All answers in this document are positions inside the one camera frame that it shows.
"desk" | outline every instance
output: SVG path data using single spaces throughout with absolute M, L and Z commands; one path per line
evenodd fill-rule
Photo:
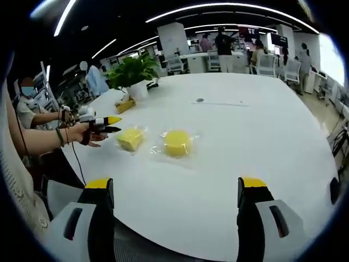
M 312 94 L 313 90 L 315 90 L 317 93 L 320 91 L 320 83 L 321 80 L 326 80 L 327 78 L 325 78 L 323 75 L 314 72 L 313 70 L 309 70 L 309 76 L 308 76 L 308 80 L 305 83 L 305 89 L 304 91 L 306 93 Z
M 116 113 L 115 93 L 109 90 L 91 103 L 97 117 Z M 114 179 L 115 217 L 161 246 L 236 261 L 240 176 L 262 179 L 274 198 L 302 217 L 310 236 L 332 214 L 328 185 L 336 167 L 330 147 L 311 112 L 279 79 L 234 73 L 168 76 L 147 101 L 120 117 L 115 126 L 149 129 L 134 156 L 116 149 L 115 135 L 99 148 L 75 144 L 75 150 L 86 181 Z M 159 134 L 170 128 L 201 133 L 190 169 L 149 154 Z M 80 176 L 71 146 L 63 152 Z
M 189 71 L 192 73 L 204 73 L 202 72 L 203 63 L 207 63 L 204 61 L 204 57 L 208 57 L 207 52 L 199 52 L 199 53 L 191 53 L 188 55 L 179 56 L 181 59 L 188 59 L 188 67 Z M 233 72 L 234 73 L 246 73 L 247 66 L 247 58 L 242 52 L 234 52 L 232 51 L 232 59 L 233 59 Z

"human hand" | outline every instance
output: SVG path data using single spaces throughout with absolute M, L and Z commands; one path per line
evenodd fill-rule
M 68 131 L 70 131 L 70 135 L 68 135 L 69 139 L 72 141 L 82 142 L 83 134 L 88 129 L 89 125 L 88 123 L 78 123 L 74 125 L 73 127 L 69 128 Z M 92 147 L 100 147 L 100 145 L 92 143 L 92 141 L 102 141 L 106 139 L 107 135 L 98 135 L 93 132 L 90 132 L 89 137 L 89 146 Z

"black ceiling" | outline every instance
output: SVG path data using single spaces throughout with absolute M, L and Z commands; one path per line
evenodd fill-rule
M 38 2 L 40 1 L 31 1 L 28 8 L 35 7 Z M 190 9 L 145 23 L 146 20 L 167 11 L 214 1 L 76 0 L 59 36 L 53 37 L 59 18 L 68 2 L 69 0 L 56 0 L 55 5 L 41 19 L 28 22 L 24 29 L 19 32 L 21 40 L 15 50 L 12 77 L 34 76 L 40 71 L 39 61 L 42 60 L 46 65 L 51 65 L 50 83 L 54 88 L 61 82 L 62 74 L 66 69 L 80 61 L 89 61 L 97 51 L 111 40 L 117 39 L 95 59 L 99 60 L 115 55 L 136 43 L 153 37 L 156 35 L 157 27 L 172 22 L 180 22 L 184 27 L 217 23 L 272 26 L 283 23 L 278 21 L 283 20 L 287 25 L 293 25 L 296 30 L 312 33 L 307 27 L 279 14 L 233 6 Z M 237 2 L 276 9 L 306 22 L 319 31 L 321 30 L 308 19 L 296 0 Z M 81 31 L 83 26 L 88 26 L 88 29 Z M 190 35 L 195 31 L 198 29 L 188 30 L 186 33 Z

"face mask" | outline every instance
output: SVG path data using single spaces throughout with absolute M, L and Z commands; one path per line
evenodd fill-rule
M 28 97 L 34 94 L 34 87 L 33 86 L 25 86 L 22 87 L 22 93 Z

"white chair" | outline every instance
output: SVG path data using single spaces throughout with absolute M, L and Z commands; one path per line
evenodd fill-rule
M 285 81 L 299 84 L 300 62 L 289 59 L 285 67 L 286 67 L 284 72 Z
M 185 71 L 185 64 L 180 60 L 178 55 L 167 57 L 167 72 L 169 73 L 183 73 Z
M 275 61 L 274 55 L 261 55 L 257 60 L 257 65 L 251 65 L 251 71 L 256 70 L 257 75 L 276 77 L 275 73 Z
M 208 70 L 209 71 L 219 71 L 220 63 L 219 56 L 216 51 L 208 51 Z

